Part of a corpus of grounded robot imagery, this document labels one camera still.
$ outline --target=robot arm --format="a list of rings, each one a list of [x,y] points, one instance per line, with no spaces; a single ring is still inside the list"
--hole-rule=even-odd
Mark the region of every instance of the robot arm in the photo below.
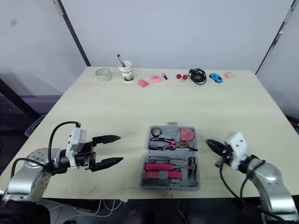
[[[239,170],[246,175],[253,171],[248,179],[253,182],[260,194],[262,209],[285,221],[299,221],[294,200],[282,182],[281,172],[277,167],[266,162],[256,168],[262,161],[254,155],[248,155],[247,143],[241,132],[229,134],[225,140],[226,145],[214,140],[206,142],[214,152],[224,157],[224,162],[234,171]],[[276,220],[269,215],[265,218],[266,221]]]
[[[108,158],[96,163],[96,153],[93,147],[99,143],[109,143],[120,139],[115,135],[94,137],[91,142],[86,141],[86,130],[75,127],[69,136],[67,148],[51,149],[51,164],[48,160],[48,148],[40,148],[31,152],[26,159],[39,162],[39,164],[26,161],[22,168],[14,174],[1,200],[1,220],[3,217],[11,218],[16,214],[25,214],[29,206],[34,207],[47,189],[50,178],[55,174],[66,173],[67,168],[78,169],[81,166],[92,172],[109,168],[119,163],[123,157]]]

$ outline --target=hammer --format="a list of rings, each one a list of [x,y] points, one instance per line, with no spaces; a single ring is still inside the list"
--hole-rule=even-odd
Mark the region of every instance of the hammer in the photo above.
[[[162,170],[173,170],[173,169],[188,169],[189,175],[188,178],[191,179],[195,172],[196,172],[196,164],[195,164],[195,158],[189,157],[189,165],[173,165],[169,163],[146,163],[145,164],[145,170],[146,171],[162,171]]]

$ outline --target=black cable coil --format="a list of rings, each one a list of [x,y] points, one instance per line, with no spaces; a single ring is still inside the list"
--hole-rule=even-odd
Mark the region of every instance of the black cable coil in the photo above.
[[[202,69],[190,69],[190,79],[197,85],[203,85],[206,83],[206,73]]]

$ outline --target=gray tool case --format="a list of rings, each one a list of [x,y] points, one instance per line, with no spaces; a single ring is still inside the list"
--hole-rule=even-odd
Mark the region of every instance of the gray tool case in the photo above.
[[[156,137],[152,135],[151,130],[153,128],[158,127],[162,130],[162,133]],[[176,122],[170,122],[168,126],[152,126],[149,132],[149,144],[148,150],[149,153],[145,155],[144,164],[142,169],[142,176],[140,181],[140,187],[142,189],[151,189],[151,190],[185,190],[185,191],[193,191],[200,189],[200,178],[199,178],[199,161],[197,156],[194,154],[194,151],[190,151],[188,147],[186,148],[175,148],[175,150],[151,150],[153,146],[164,147],[169,145],[169,143],[163,141],[151,141],[152,138],[165,138],[165,139],[173,139],[176,142],[180,142],[181,140],[181,128],[190,128],[194,132],[194,138],[192,141],[186,141],[189,147],[195,148],[196,144],[196,133],[193,127],[184,127],[177,126]],[[191,158],[195,162],[195,173],[191,177],[191,170],[186,169],[191,162]],[[169,163],[179,167],[185,168],[175,168],[174,170],[163,170],[163,171],[146,171],[146,164],[148,163]]]

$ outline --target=blue toy car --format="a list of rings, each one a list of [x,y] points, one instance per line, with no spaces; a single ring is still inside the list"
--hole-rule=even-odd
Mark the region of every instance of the blue toy car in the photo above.
[[[218,75],[216,73],[211,73],[210,78],[213,79],[217,83],[221,83],[223,81],[222,78],[220,77],[220,75]]]

